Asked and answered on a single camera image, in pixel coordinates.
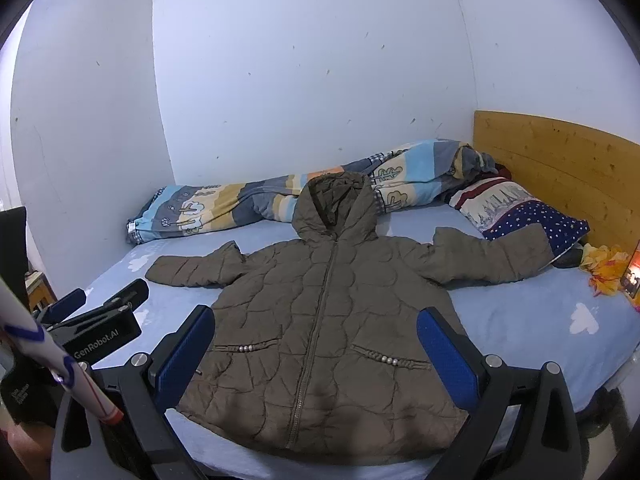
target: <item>jacket sleeve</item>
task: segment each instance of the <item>jacket sleeve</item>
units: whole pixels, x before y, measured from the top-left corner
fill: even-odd
[[[230,285],[240,276],[267,264],[279,245],[242,254],[235,242],[227,242],[207,256],[160,256],[145,278],[172,286]]]
[[[400,245],[404,261],[422,277],[517,282],[537,274],[554,258],[546,233],[532,224],[495,240],[475,238],[451,227],[438,227],[432,244]]]

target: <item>multicolored patterned blanket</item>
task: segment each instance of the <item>multicolored patterned blanket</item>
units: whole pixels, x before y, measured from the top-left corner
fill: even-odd
[[[305,184],[320,174],[341,171],[369,175],[379,214],[428,204],[440,193],[464,186],[479,172],[497,173],[490,155],[457,140],[430,139],[314,173],[222,186],[167,186],[127,222],[127,240],[143,244],[262,219],[291,222]]]

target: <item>pillow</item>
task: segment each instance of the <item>pillow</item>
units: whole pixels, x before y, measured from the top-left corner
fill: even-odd
[[[589,232],[578,220],[538,200],[513,180],[501,176],[480,180],[459,190],[449,200],[487,240],[539,223],[558,258]]]

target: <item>jacket hood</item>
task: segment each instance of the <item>jacket hood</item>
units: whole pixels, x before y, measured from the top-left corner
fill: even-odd
[[[305,242],[377,237],[376,200],[369,177],[353,171],[310,180],[298,197],[291,224]]]

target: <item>jacket zipper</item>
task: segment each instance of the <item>jacket zipper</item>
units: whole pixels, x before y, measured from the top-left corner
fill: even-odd
[[[302,412],[302,404],[305,401],[306,389],[309,386],[311,379],[311,365],[313,364],[314,357],[316,355],[316,345],[318,344],[318,336],[320,334],[320,320],[324,317],[324,308],[326,306],[326,297],[329,290],[329,281],[331,279],[331,271],[334,267],[336,242],[331,248],[331,257],[329,257],[329,263],[326,266],[324,273],[324,280],[322,280],[322,293],[320,296],[320,302],[318,304],[318,312],[316,313],[316,319],[314,320],[314,327],[311,331],[311,340],[309,346],[306,349],[305,361],[302,367],[302,378],[300,380],[300,386],[298,387],[298,394],[296,395],[296,402],[293,407],[293,414],[291,416],[289,438],[287,439],[287,449],[291,449],[296,437],[298,436],[298,427],[300,426],[300,415]]]

